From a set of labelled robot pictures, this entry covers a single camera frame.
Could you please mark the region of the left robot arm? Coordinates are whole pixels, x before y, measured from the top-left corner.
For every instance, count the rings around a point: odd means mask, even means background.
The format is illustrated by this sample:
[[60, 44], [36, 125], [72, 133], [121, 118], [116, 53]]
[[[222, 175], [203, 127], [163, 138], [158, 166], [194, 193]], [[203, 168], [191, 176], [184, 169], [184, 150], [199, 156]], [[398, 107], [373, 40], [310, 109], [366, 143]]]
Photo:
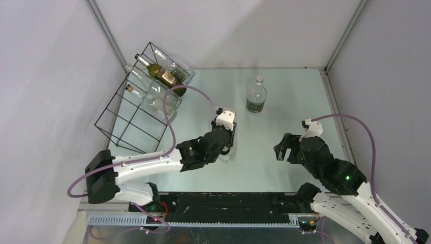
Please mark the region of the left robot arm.
[[143, 185], [133, 180], [166, 172], [196, 170], [214, 163], [220, 155], [230, 152], [237, 124], [211, 122], [212, 129], [204, 136], [179, 143], [167, 156], [162, 151], [136, 156], [113, 156], [106, 149], [98, 152], [85, 168], [85, 173], [96, 171], [86, 178], [87, 199], [90, 204], [111, 200], [133, 202], [147, 211], [161, 205], [156, 184]]

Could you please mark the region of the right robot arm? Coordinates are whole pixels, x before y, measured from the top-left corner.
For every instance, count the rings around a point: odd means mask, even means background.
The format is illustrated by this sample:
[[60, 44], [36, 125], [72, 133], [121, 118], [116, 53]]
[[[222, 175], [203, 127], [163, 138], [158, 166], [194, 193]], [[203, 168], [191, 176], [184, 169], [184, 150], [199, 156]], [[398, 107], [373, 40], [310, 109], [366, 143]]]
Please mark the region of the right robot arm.
[[413, 228], [395, 215], [378, 196], [373, 196], [371, 183], [352, 163], [335, 158], [325, 141], [318, 137], [302, 138], [285, 133], [274, 146], [275, 157], [302, 165], [324, 188], [341, 196], [358, 213], [337, 204], [317, 186], [303, 184], [297, 191], [296, 207], [311, 210], [332, 219], [360, 238], [364, 243], [426, 243], [429, 234]]

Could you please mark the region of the clear bottle white cap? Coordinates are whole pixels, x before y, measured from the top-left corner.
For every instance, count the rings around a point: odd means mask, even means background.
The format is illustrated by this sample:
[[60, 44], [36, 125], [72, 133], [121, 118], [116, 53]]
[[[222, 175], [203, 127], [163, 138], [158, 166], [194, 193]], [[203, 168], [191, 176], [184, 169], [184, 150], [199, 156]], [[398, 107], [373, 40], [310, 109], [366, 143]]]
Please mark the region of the clear bottle white cap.
[[267, 89], [264, 86], [264, 77], [258, 75], [254, 82], [248, 82], [245, 86], [246, 110], [251, 114], [259, 114], [263, 111], [267, 99]]

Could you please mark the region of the clear bottle copper cap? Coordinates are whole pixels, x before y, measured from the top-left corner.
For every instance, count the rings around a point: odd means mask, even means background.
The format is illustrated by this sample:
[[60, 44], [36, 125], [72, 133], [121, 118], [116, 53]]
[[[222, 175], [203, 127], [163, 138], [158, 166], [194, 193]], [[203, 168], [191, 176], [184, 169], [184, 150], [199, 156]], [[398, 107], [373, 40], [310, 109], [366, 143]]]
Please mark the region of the clear bottle copper cap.
[[220, 154], [218, 159], [221, 162], [229, 163], [235, 159], [235, 156], [236, 156], [236, 147], [235, 147], [235, 145], [232, 145], [229, 149], [229, 152], [225, 155]]

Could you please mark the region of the clear bottle black cap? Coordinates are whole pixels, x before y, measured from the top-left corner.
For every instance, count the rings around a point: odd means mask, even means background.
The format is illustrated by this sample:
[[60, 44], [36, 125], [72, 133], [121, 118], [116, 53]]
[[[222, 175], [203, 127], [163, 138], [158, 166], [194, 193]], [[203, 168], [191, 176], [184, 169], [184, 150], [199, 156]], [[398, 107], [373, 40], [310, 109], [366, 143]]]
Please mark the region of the clear bottle black cap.
[[165, 116], [167, 116], [170, 122], [173, 122], [177, 116], [177, 109], [170, 106], [166, 102], [166, 111], [164, 111], [164, 99], [161, 100], [157, 96], [153, 96], [152, 94], [146, 94], [141, 91], [139, 88], [136, 88], [130, 84], [126, 85], [125, 90], [130, 94], [138, 97], [141, 100], [141, 107], [144, 111], [160, 120], [163, 123], [166, 123], [167, 120]]

